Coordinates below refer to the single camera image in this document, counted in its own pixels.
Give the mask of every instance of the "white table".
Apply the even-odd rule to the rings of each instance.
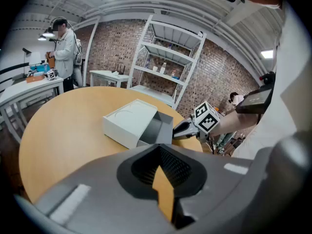
[[[91,70],[90,71],[90,86],[93,87],[94,80],[93,76],[101,77],[103,80],[117,83],[117,88],[120,88],[123,81],[128,81],[129,76],[126,75],[113,75],[112,71],[109,70]]]
[[[4,122],[7,125],[10,133],[13,135],[13,137],[16,139],[18,143],[20,143],[21,138],[15,131],[14,127],[12,126],[12,123],[9,119],[9,116],[6,112],[7,107],[11,107],[12,112],[16,118],[18,126],[24,131],[25,128],[20,120],[20,118],[17,115],[17,111],[14,107],[14,104],[16,103],[20,117],[24,123],[24,125],[27,125],[27,121],[25,119],[25,116],[22,113],[20,102],[23,100],[26,100],[28,98],[39,96],[48,93],[50,90],[57,88],[60,94],[64,93],[63,90],[63,79],[60,77],[56,77],[53,80],[48,80],[47,78],[40,80],[40,81],[34,81],[27,83],[26,81],[21,81],[17,84],[14,84],[8,88],[5,89],[5,91],[2,93],[0,97],[0,112],[3,116]]]

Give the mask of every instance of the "metal shelving unit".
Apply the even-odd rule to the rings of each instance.
[[[129,74],[127,89],[132,89],[132,90],[150,95],[154,98],[161,100],[162,102],[166,103],[167,105],[171,106],[173,109],[176,109],[176,107],[180,103],[180,100],[181,100],[181,98],[185,92],[185,89],[186,89],[186,87],[187,87],[187,85],[191,79],[191,76],[192,76],[193,71],[195,69],[195,66],[197,64],[197,61],[199,59],[201,50],[203,48],[203,45],[204,45],[204,42],[206,39],[206,33],[203,34],[203,37],[199,37],[190,31],[176,27],[174,25],[163,23],[163,22],[158,22],[158,21],[153,21],[152,17],[153,17],[153,15],[149,16],[149,18],[145,24],[145,27],[143,29],[143,32],[141,34],[139,43],[137,45],[135,56],[134,56],[132,66],[131,66],[131,70],[130,70],[130,74]],[[182,53],[179,53],[178,51],[153,44],[152,42],[143,41],[149,25],[152,26],[152,29],[154,32],[154,36],[153,36],[152,41],[154,39],[159,39],[159,40],[163,40],[163,41],[178,45],[180,47],[183,47],[183,48],[190,50],[190,55],[187,56],[187,55],[184,55]],[[192,58],[191,56],[194,53],[194,48],[196,48],[197,46],[199,46],[197,49],[197,52],[196,52],[195,56]],[[157,56],[157,57],[172,61],[172,62],[177,63],[177,64],[184,67],[180,80],[174,79],[171,76],[161,74],[159,72],[155,72],[155,71],[148,69],[148,68],[143,68],[143,67],[137,66],[136,62],[137,62],[138,54],[143,49],[146,49],[148,51],[146,54],[143,66],[145,66],[145,61],[146,61],[146,58],[149,54],[152,56]],[[183,82],[181,80],[185,74],[186,68],[189,65],[191,65],[189,74],[188,74],[185,82]],[[155,76],[159,76],[159,77],[162,77],[162,78],[165,78],[165,79],[168,79],[168,80],[171,80],[171,81],[177,83],[174,94],[172,96],[170,96],[168,94],[161,93],[161,92],[153,90],[151,88],[142,86],[139,84],[140,79],[139,79],[137,86],[131,87],[132,86],[133,71],[135,69],[140,70],[141,72],[147,72],[147,73],[153,74]],[[181,92],[180,92],[180,94],[176,100],[176,93],[177,93],[178,87],[180,85],[182,86],[182,90],[181,90]]]

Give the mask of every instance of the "floor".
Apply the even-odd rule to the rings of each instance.
[[[43,105],[44,101],[38,102],[23,110],[23,113],[29,122],[35,112]],[[4,122],[1,124],[2,130],[0,131],[0,155],[1,155],[1,169],[4,177],[7,178],[7,183],[11,188],[11,192],[19,194],[28,199],[27,193],[23,187],[20,169],[19,169],[19,144],[11,136]],[[212,154],[210,147],[202,144],[203,152]]]

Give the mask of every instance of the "white lab coat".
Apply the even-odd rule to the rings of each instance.
[[[232,157],[254,159],[261,148],[312,127],[312,45],[302,22],[285,5],[271,104]]]
[[[66,79],[73,74],[74,70],[74,50],[75,38],[72,29],[67,32],[57,42],[55,56],[55,67],[59,77]]]

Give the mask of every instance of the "white box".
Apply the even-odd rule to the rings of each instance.
[[[217,111],[208,103],[203,102],[194,109],[195,125],[209,133],[220,122]]]
[[[103,117],[103,132],[121,145],[131,149],[153,119],[157,107],[136,99]]]

